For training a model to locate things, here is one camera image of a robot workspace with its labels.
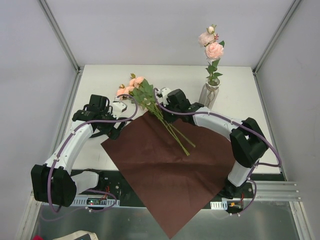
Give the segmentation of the pink artificial flower bouquet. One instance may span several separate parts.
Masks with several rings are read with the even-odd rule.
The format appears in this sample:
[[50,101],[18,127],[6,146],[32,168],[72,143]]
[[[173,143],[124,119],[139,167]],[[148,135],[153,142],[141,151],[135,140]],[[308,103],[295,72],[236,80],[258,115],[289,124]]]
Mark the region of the pink artificial flower bouquet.
[[118,87],[116,96],[120,95],[120,99],[128,99],[125,95],[132,96],[137,104],[142,110],[149,111],[150,114],[154,115],[170,133],[170,135],[177,141],[184,153],[189,156],[190,153],[183,146],[179,137],[182,137],[186,140],[192,147],[196,145],[191,142],[185,135],[183,135],[172,123],[169,123],[164,118],[164,114],[156,104],[156,100],[153,96],[154,86],[150,84],[143,76],[136,76],[134,73],[130,74],[130,81],[127,85],[121,84]]

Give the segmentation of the light pink rose stem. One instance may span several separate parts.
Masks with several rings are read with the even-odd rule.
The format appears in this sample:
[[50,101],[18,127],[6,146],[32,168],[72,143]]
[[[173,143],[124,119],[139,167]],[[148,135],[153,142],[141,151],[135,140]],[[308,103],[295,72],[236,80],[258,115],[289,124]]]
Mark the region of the light pink rose stem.
[[198,37],[198,43],[203,47],[204,55],[208,63],[205,68],[208,73],[206,79],[211,86],[218,86],[220,84],[219,77],[223,75],[218,72],[218,65],[221,57],[224,55],[225,42],[223,40],[219,42],[219,34],[216,28],[217,25],[212,24]]

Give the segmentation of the red and maroon wrapping paper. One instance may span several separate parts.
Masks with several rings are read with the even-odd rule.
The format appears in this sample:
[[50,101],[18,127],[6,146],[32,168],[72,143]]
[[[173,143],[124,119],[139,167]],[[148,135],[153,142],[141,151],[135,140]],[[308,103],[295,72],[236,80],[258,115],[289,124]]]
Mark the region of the red and maroon wrapping paper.
[[129,123],[102,148],[165,234],[172,238],[225,186],[235,159],[231,143],[178,120],[177,141],[152,114]]

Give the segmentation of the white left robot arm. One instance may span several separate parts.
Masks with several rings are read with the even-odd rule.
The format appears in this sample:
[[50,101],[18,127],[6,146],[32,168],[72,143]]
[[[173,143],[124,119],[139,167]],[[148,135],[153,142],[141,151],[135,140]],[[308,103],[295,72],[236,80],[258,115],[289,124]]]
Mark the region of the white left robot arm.
[[52,156],[31,169],[36,201],[68,207],[76,195],[88,189],[96,195],[105,191],[106,183],[97,172],[84,170],[71,175],[72,168],[95,131],[113,140],[119,136],[126,124],[120,115],[126,109],[127,105],[119,99],[110,102],[105,96],[91,95],[89,103],[74,113],[70,129]]

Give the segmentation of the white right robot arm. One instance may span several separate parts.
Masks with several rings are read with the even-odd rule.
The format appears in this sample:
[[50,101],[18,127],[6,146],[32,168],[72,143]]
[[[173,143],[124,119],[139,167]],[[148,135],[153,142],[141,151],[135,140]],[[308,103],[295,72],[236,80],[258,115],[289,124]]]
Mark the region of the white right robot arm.
[[254,165],[269,149],[257,121],[248,117],[238,123],[201,103],[191,104],[181,89],[171,91],[164,87],[155,89],[153,94],[156,100],[162,100],[158,106],[167,122],[181,119],[193,126],[209,129],[230,141],[235,163],[219,195],[232,199],[241,194]]

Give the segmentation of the beige ceramic vase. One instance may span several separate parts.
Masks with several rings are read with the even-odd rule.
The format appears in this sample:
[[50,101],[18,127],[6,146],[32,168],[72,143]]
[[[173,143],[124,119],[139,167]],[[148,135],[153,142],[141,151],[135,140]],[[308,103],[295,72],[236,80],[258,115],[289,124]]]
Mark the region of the beige ceramic vase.
[[198,102],[211,110],[217,99],[220,85],[221,82],[218,78],[207,80],[202,87]]

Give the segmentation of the red cloth item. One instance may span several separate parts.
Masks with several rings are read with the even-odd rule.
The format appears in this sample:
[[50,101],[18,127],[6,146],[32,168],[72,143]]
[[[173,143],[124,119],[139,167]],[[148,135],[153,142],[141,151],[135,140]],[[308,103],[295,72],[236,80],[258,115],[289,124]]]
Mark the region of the red cloth item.
[[32,240],[44,240],[41,236],[35,235]]

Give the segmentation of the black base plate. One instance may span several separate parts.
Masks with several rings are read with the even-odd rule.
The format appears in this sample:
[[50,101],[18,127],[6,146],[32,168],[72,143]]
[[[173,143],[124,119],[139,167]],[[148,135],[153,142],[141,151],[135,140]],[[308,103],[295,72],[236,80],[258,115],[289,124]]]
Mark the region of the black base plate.
[[[116,170],[98,170],[99,182],[95,190],[108,192],[113,194],[116,199],[120,200],[120,207],[132,207],[132,208],[143,208],[145,205],[140,200],[138,195],[125,180],[123,175]],[[94,192],[83,192],[80,196],[98,196],[99,198],[106,199],[109,195],[104,196],[100,193],[96,194]],[[222,198],[220,195],[215,196],[210,200],[203,208],[211,209],[210,202],[221,202],[221,201],[234,201],[242,202],[245,206],[244,201],[252,200],[254,196],[253,185],[251,183],[246,183],[242,190],[235,195],[233,199]]]

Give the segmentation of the left rear frame post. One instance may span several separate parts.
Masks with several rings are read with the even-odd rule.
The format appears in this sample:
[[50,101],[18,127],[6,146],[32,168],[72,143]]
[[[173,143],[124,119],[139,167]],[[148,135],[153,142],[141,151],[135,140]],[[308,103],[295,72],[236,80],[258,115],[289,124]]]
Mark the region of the left rear frame post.
[[68,58],[70,64],[74,68],[76,73],[79,73],[81,70],[81,66],[78,64],[72,50],[46,0],[37,0],[41,10],[43,11],[48,23],[50,24],[59,44],[61,45],[66,57]]

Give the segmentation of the frame post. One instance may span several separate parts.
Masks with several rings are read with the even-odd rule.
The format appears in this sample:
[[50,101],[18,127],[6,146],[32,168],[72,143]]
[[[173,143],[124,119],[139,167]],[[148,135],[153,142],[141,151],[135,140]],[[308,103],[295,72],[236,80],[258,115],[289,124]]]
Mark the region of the frame post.
[[72,50],[46,0],[37,0],[41,10],[43,11],[48,23],[50,24],[59,44],[61,45],[66,57],[68,58],[70,64],[74,68],[76,73],[79,73],[81,70],[81,66],[78,64]]
[[281,19],[279,25],[277,26],[275,32],[273,33],[272,37],[270,38],[267,46],[265,47],[262,55],[260,56],[257,64],[252,69],[253,75],[256,76],[259,70],[261,69],[262,65],[264,64],[265,60],[267,59],[268,55],[271,53],[272,49],[274,48],[275,44],[279,40],[280,36],[282,35],[283,31],[289,24],[290,20],[292,19],[293,15],[297,11],[298,7],[302,3],[302,0],[293,0],[289,5],[289,8],[285,12],[283,18]]

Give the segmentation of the aluminium frame rail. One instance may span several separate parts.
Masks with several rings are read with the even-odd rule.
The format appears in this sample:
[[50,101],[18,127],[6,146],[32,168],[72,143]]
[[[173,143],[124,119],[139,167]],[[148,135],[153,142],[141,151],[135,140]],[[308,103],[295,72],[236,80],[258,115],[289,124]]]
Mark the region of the aluminium frame rail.
[[[74,176],[80,173],[82,173],[82,171],[72,171],[71,175]],[[149,202],[161,202],[164,199],[169,199],[169,201],[177,203],[185,202],[189,199],[209,202],[215,196],[219,195],[219,192],[225,186],[225,179],[214,175],[211,175],[207,181],[200,178],[192,178],[190,184],[178,181],[177,179],[168,180],[167,182],[150,183],[139,176],[134,176],[131,181],[127,182],[144,205]],[[298,190],[292,182],[258,180],[257,182],[247,181],[246,183],[252,184],[253,197],[261,198],[264,201],[270,201],[272,199],[289,201],[291,199],[296,200],[299,197]],[[84,192],[102,194],[105,197],[111,196],[117,199],[109,192],[95,190],[94,188],[87,189]]]

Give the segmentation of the right rear frame post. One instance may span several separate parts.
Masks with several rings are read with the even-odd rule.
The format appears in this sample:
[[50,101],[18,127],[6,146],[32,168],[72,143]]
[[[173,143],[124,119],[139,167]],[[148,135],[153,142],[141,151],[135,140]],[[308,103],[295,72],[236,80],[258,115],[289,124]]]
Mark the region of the right rear frame post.
[[283,18],[281,19],[279,25],[277,26],[275,32],[273,33],[272,37],[270,38],[267,46],[265,47],[262,55],[260,56],[257,64],[252,69],[253,75],[256,76],[259,70],[261,69],[262,65],[264,64],[265,60],[267,59],[268,55],[271,53],[272,49],[274,48],[275,44],[279,40],[280,36],[282,35],[283,31],[289,24],[290,20],[292,19],[293,15],[297,11],[298,7],[302,3],[302,0],[293,0],[289,5],[289,8],[285,12]]

